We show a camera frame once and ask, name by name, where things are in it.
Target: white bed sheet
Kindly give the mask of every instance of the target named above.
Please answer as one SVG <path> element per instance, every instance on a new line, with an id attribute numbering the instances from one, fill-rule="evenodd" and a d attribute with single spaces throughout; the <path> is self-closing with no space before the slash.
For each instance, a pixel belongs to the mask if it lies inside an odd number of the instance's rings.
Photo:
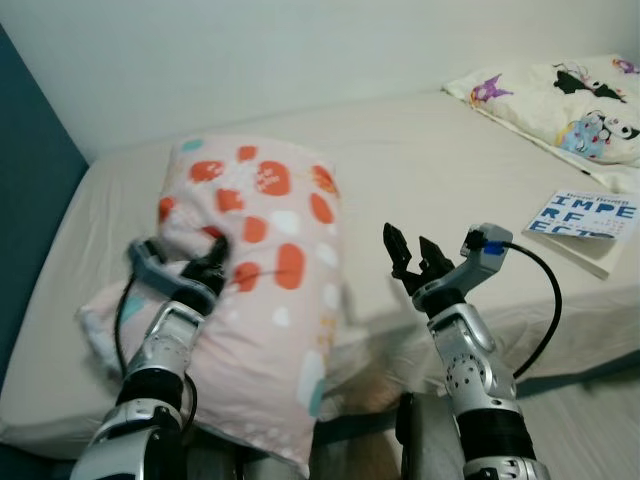
<path id="1" fill-rule="evenodd" d="M 437 242 L 459 263 L 469 225 L 497 223 L 539 252 L 563 289 L 563 321 L 529 376 L 575 373 L 640 346 L 637 237 L 602 281 L 520 235 L 555 190 L 602 190 L 589 177 L 443 94 L 325 108 L 229 128 L 318 149 L 337 164 L 345 231 L 345 318 L 323 413 L 366 411 L 407 385 L 440 385 L 442 367 L 401 286 L 389 276 L 382 226 Z M 0 397 L 0 441 L 73 458 L 113 405 L 73 316 L 100 288 L 127 275 L 123 252 L 154 233 L 171 141 L 99 159 L 76 192 L 42 270 Z M 469 296 L 509 364 L 544 334 L 553 296 L 542 271 L 510 253 L 502 271 Z M 415 361 L 418 353 L 420 361 Z M 377 386 L 385 384 L 380 390 Z"/>

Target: cartoon character print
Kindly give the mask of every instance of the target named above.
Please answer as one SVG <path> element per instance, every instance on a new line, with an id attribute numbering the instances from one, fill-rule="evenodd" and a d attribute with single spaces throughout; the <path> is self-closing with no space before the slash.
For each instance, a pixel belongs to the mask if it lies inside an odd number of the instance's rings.
<path id="1" fill-rule="evenodd" d="M 498 79 L 501 75 L 502 74 L 499 73 L 495 77 L 492 77 L 486 82 L 474 87 L 470 94 L 471 105 L 478 106 L 480 103 L 487 103 L 491 98 L 498 98 L 503 95 L 513 95 L 513 92 L 497 87 Z"/>
<path id="2" fill-rule="evenodd" d="M 622 98 L 620 89 L 613 90 L 606 83 L 602 83 L 589 76 L 589 71 L 577 63 L 560 63 L 554 65 L 557 80 L 553 83 L 554 87 L 558 87 L 565 95 L 575 93 L 578 90 L 589 90 L 596 97 L 607 97 L 620 100 L 627 103 Z"/>
<path id="3" fill-rule="evenodd" d="M 613 63 L 613 66 L 616 67 L 618 70 L 620 70 L 624 74 L 630 74 L 630 73 L 635 73 L 636 75 L 640 74 L 640 67 L 622 58 L 614 58 L 611 63 Z"/>
<path id="4" fill-rule="evenodd" d="M 599 159 L 613 138 L 631 140 L 640 134 L 617 118 L 606 117 L 594 110 L 571 122 L 556 138 L 556 146 L 590 160 Z"/>

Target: orange polka dot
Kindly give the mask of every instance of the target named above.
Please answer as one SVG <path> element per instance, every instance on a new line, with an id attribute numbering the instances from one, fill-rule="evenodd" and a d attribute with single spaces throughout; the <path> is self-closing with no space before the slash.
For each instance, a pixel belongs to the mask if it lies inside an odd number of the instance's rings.
<path id="1" fill-rule="evenodd" d="M 321 223 L 333 223 L 333 212 L 327 201 L 317 193 L 311 194 L 311 211 Z"/>
<path id="2" fill-rule="evenodd" d="M 216 161 L 197 162 L 191 166 L 189 176 L 196 183 L 209 182 L 224 173 L 224 163 Z"/>
<path id="3" fill-rule="evenodd" d="M 244 223 L 244 241 L 258 243 L 267 235 L 267 222 L 260 217 L 247 217 Z"/>
<path id="4" fill-rule="evenodd" d="M 297 246 L 286 243 L 278 249 L 276 283 L 287 290 L 295 290 L 302 283 L 305 270 L 304 252 Z"/>
<path id="5" fill-rule="evenodd" d="M 336 188 L 336 184 L 331 177 L 331 174 L 327 171 L 326 168 L 321 167 L 320 165 L 314 165 L 311 169 L 313 173 L 313 181 L 325 192 L 334 193 L 338 195 L 338 189 Z"/>
<path id="6" fill-rule="evenodd" d="M 244 145 L 238 149 L 236 154 L 239 162 L 246 162 L 247 160 L 253 160 L 256 158 L 258 149 L 253 145 Z"/>
<path id="7" fill-rule="evenodd" d="M 250 292 L 256 286 L 258 275 L 260 275 L 260 266 L 257 263 L 241 263 L 236 267 L 233 283 L 238 284 L 239 292 Z"/>
<path id="8" fill-rule="evenodd" d="M 258 168 L 256 188 L 266 195 L 276 197 L 287 195 L 291 191 L 289 169 L 271 160 L 262 162 Z"/>
<path id="9" fill-rule="evenodd" d="M 212 236 L 213 238 L 224 237 L 224 234 L 220 230 L 218 230 L 216 227 L 214 227 L 213 225 L 211 225 L 209 227 L 204 227 L 202 229 L 202 231 L 204 233 L 206 233 L 207 235 Z"/>
<path id="10" fill-rule="evenodd" d="M 173 197 L 164 197 L 160 200 L 160 203 L 158 204 L 158 220 L 160 223 L 167 219 L 171 210 L 173 210 L 173 207 L 175 206 L 176 200 Z"/>
<path id="11" fill-rule="evenodd" d="M 240 196 L 240 192 L 236 190 L 219 188 L 216 192 L 216 199 L 218 201 L 218 210 L 222 213 L 228 212 L 229 210 L 244 209 L 244 201 Z"/>

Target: pillowcase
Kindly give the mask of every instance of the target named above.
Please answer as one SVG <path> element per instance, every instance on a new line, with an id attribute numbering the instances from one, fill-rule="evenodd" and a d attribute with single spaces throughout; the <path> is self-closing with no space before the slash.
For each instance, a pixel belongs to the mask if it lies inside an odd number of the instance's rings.
<path id="1" fill-rule="evenodd" d="M 340 309 L 340 210 L 321 156 L 265 138 L 190 138 L 172 152 L 159 202 L 159 240 L 179 272 L 230 242 L 229 280 L 194 348 L 195 420 L 232 441 L 295 464 L 308 476 L 329 353 Z M 79 312 L 102 361 L 113 367 L 122 284 Z M 162 302 L 135 285 L 123 309 L 130 360 Z"/>
<path id="2" fill-rule="evenodd" d="M 638 190 L 640 69 L 620 56 L 486 68 L 444 89 L 611 190 Z"/>

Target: teal wall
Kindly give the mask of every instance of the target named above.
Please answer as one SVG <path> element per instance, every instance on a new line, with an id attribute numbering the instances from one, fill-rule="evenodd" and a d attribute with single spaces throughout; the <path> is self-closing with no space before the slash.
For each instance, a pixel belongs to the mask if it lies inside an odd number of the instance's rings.
<path id="1" fill-rule="evenodd" d="M 87 169 L 0 26 L 0 384 L 31 290 Z M 48 479 L 49 462 L 0 445 L 0 478 Z"/>

